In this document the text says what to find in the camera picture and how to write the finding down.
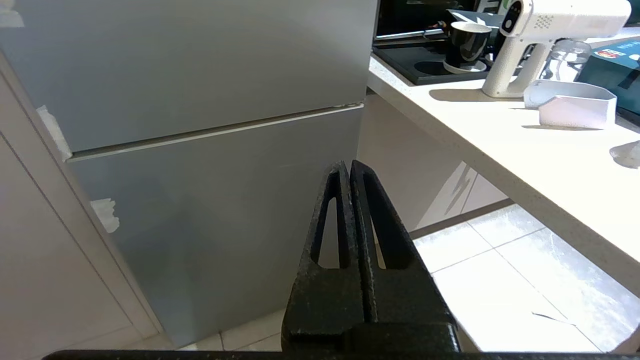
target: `white tape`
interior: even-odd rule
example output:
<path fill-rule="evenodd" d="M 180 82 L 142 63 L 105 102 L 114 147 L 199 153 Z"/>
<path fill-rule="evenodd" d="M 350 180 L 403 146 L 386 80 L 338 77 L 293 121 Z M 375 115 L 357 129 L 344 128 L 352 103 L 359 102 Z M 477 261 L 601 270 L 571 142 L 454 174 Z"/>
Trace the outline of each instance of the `white tape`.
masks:
<path fill-rule="evenodd" d="M 0 0 L 0 28 L 23 28 L 22 16 L 12 8 L 14 0 Z"/>
<path fill-rule="evenodd" d="M 91 207 L 95 211 L 95 214 L 98 215 L 102 226 L 104 226 L 104 229 L 109 234 L 120 227 L 120 218 L 113 216 L 115 206 L 116 202 L 111 200 L 110 197 L 107 199 L 91 201 Z"/>
<path fill-rule="evenodd" d="M 71 153 L 69 144 L 67 144 L 67 141 L 65 140 L 65 136 L 62 135 L 62 129 L 60 129 L 60 125 L 58 125 L 56 118 L 49 113 L 46 105 L 42 105 L 37 108 L 36 111 L 38 112 L 38 115 L 40 115 L 44 126 L 51 135 L 53 142 L 56 143 L 56 146 L 60 151 L 60 158 L 62 161 L 67 161 L 73 154 Z"/>

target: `refrigerator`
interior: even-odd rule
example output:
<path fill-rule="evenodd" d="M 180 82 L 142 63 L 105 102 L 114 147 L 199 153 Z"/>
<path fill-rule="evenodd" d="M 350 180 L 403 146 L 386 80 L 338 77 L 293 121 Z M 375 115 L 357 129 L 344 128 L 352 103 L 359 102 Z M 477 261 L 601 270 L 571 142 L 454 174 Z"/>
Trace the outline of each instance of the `refrigerator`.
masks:
<path fill-rule="evenodd" d="M 356 156 L 377 5 L 18 0 L 0 24 L 177 346 L 285 307 L 322 174 Z"/>

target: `refrigerator door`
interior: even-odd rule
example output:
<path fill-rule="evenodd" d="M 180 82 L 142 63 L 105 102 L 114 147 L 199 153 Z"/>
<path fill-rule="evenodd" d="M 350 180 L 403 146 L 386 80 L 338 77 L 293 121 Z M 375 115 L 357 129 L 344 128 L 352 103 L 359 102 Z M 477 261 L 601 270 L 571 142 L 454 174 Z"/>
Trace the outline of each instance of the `refrigerator door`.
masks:
<path fill-rule="evenodd" d="M 337 110 L 69 165 L 91 200 L 115 201 L 111 236 L 186 345 L 285 307 L 322 175 L 355 158 L 361 116 Z"/>
<path fill-rule="evenodd" d="M 20 0 L 0 46 L 72 151 L 364 98 L 377 0 Z"/>

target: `white tile floor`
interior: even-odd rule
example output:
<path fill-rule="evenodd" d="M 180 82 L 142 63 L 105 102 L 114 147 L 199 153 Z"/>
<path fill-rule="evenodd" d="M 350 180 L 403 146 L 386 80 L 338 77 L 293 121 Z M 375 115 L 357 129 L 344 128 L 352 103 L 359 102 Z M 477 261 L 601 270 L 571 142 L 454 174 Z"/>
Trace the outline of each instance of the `white tile floor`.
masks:
<path fill-rule="evenodd" d="M 415 245 L 481 351 L 610 351 L 640 322 L 638 298 L 520 206 Z M 280 351 L 283 315 L 277 311 L 183 349 Z M 127 348 L 166 348 L 166 341 Z"/>
<path fill-rule="evenodd" d="M 231 330 L 200 340 L 181 350 L 281 351 L 284 309 Z"/>

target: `countertop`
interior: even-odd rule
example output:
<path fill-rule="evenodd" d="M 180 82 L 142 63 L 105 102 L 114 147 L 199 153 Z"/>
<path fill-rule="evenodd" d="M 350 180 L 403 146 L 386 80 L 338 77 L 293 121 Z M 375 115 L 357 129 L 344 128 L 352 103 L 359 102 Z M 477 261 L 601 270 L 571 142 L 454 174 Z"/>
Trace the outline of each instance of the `countertop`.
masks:
<path fill-rule="evenodd" d="M 375 56 L 369 65 L 372 90 L 640 297 L 640 170 L 609 154 L 640 131 L 621 119 L 545 128 L 537 110 L 487 97 L 482 84 L 415 86 Z"/>

